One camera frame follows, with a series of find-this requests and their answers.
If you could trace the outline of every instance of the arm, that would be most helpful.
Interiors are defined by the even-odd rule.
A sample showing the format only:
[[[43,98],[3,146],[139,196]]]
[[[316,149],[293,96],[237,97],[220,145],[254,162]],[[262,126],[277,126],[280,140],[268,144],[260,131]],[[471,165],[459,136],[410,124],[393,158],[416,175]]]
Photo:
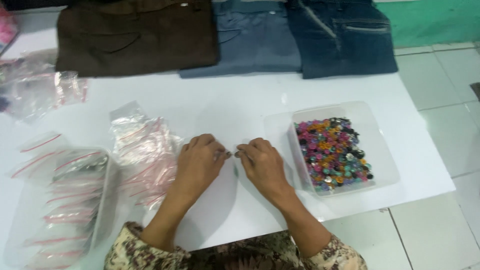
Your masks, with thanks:
[[[177,177],[148,226],[127,222],[107,254],[105,270],[187,269],[190,254],[174,247],[180,221],[188,209],[218,176],[229,152],[210,134],[193,138],[183,146]]]
[[[247,177],[285,218],[307,269],[366,269],[360,254],[341,243],[303,206],[270,142],[257,138],[238,149]]]

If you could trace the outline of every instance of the hand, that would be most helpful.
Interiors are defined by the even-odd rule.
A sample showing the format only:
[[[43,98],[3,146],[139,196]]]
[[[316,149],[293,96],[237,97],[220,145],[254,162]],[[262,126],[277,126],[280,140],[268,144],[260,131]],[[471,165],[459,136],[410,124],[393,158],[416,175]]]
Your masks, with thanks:
[[[242,144],[237,148],[240,150],[238,155],[248,179],[278,208],[279,202],[293,191],[285,178],[283,160],[278,151],[269,141],[262,138],[256,138],[249,144]]]
[[[178,159],[177,177],[168,189],[168,196],[176,194],[191,203],[200,197],[220,173],[231,156],[211,134],[203,134],[185,144]]]

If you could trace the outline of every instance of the white tile floor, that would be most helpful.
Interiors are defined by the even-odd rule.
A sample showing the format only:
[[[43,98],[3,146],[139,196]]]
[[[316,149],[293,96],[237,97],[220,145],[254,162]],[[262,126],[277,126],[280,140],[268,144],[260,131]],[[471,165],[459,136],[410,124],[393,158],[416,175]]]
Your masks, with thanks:
[[[325,222],[373,270],[480,270],[480,55],[470,44],[396,50],[400,76],[457,191]]]

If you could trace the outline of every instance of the white table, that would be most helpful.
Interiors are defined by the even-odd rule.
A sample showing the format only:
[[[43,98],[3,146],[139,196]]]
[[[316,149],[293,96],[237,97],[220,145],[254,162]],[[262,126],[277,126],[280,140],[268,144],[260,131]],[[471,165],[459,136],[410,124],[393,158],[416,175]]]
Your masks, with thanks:
[[[55,14],[33,16],[54,22],[51,16]],[[52,27],[22,34],[4,58],[18,56],[26,49],[55,47],[56,33]],[[367,102],[394,157],[401,181],[385,188],[322,201],[299,191],[305,206],[321,221],[455,189],[425,122],[398,74],[317,80],[302,80],[299,74],[253,74],[182,80],[175,73],[167,73],[92,79],[88,91],[88,102],[51,112],[36,126],[12,124],[10,118],[0,115],[0,253],[3,254],[23,185],[18,180],[7,179],[4,173],[27,159],[17,153],[15,147],[37,134],[54,130],[65,134],[76,145],[111,149],[108,113],[132,100],[137,100],[150,117],[165,117],[178,135],[190,138],[212,133],[232,150],[237,144],[265,137],[264,119],[268,115],[345,101]],[[239,170],[239,178],[234,176],[234,162],[241,168],[239,160],[229,159],[219,178],[181,223],[176,242],[182,247],[194,250],[286,229],[280,213],[255,190],[243,170]],[[132,212],[128,203],[119,204],[112,235],[96,258],[90,259],[95,269],[100,268],[102,257],[122,223],[127,219],[141,220],[142,215]],[[4,260],[0,268],[9,269]]]

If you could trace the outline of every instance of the floral patterned shirt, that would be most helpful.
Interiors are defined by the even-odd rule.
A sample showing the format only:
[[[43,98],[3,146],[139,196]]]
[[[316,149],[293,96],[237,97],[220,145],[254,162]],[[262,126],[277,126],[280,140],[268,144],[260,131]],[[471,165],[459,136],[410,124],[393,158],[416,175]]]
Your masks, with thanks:
[[[105,258],[104,270],[366,270],[365,260],[336,236],[318,254],[301,258],[288,231],[186,252],[154,248],[135,222],[123,226]]]

